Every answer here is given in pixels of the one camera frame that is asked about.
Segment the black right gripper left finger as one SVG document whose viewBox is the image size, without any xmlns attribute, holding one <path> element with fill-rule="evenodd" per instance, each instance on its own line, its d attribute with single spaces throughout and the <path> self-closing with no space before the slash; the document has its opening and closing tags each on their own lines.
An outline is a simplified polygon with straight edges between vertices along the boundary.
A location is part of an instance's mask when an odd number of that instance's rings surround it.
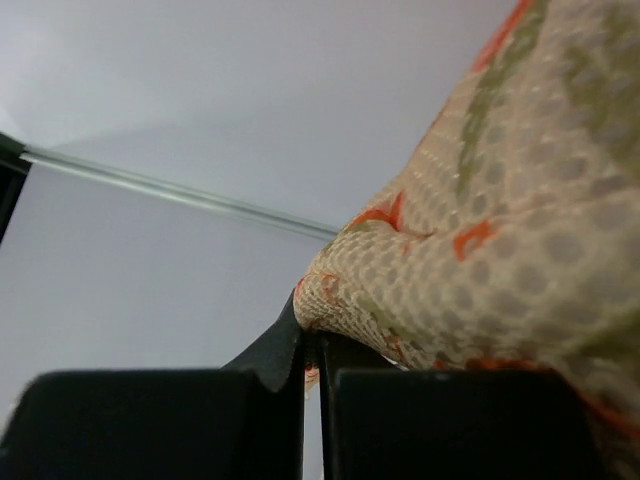
<svg viewBox="0 0 640 480">
<path fill-rule="evenodd" d="M 293 307 L 219 369 L 35 377 L 1 438 L 5 479 L 298 479 L 303 333 Z"/>
</svg>

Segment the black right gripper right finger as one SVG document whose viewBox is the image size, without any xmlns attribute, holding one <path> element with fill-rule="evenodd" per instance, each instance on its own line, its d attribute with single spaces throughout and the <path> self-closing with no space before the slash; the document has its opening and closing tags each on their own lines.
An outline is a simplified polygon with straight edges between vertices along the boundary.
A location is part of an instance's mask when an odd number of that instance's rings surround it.
<svg viewBox="0 0 640 480">
<path fill-rule="evenodd" d="M 601 479 L 576 394 L 519 369 L 395 368 L 344 336 L 316 337 L 329 479 Z"/>
</svg>

